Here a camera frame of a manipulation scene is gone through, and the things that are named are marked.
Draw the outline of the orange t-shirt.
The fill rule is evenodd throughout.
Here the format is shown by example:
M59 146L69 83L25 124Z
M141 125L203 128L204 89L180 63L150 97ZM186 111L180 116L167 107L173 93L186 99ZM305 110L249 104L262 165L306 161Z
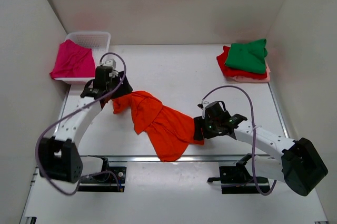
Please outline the orange t-shirt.
M175 109L165 106L146 91L135 91L113 100L113 113L131 109L136 134L147 133L163 162L179 159L190 144L203 146L205 140L194 140L194 121Z

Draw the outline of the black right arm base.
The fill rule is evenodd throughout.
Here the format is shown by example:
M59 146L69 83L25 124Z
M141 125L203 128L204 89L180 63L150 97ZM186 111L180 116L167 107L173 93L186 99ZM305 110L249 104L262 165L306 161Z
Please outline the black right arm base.
M209 177L207 183L220 185L222 194L260 194L246 168L251 159L252 155L246 154L233 165L219 166L219 176Z

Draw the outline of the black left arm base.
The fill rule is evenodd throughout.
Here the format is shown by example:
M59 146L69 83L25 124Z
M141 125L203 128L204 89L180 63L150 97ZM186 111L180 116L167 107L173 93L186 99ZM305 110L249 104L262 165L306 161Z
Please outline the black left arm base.
M114 164L99 155L88 155L83 161L82 179L79 192L118 192L125 191L127 175L126 163Z

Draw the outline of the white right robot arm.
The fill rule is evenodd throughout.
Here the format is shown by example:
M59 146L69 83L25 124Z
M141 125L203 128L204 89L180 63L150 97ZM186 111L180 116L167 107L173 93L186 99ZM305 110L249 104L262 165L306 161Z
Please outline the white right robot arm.
M271 179L284 182L298 195L307 196L328 174L310 140L285 138L254 126L240 114L230 115L223 101L201 103L198 107L202 109L202 115L194 118L196 141L229 136L250 144L253 150L268 154L258 157L248 153L235 166L221 168L220 177L208 178L209 183L218 180L227 187Z

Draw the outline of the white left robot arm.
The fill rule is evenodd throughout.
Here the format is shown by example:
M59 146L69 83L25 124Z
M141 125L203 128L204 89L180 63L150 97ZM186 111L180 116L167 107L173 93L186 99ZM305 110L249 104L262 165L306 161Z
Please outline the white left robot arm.
M110 167L99 157L85 162L78 145L95 117L109 100L133 91L125 71L112 66L98 66L95 78L89 80L80 94L76 110L65 116L51 137L41 137L37 143L36 158L40 175L53 180L75 183L81 176L92 174L104 181L110 176Z

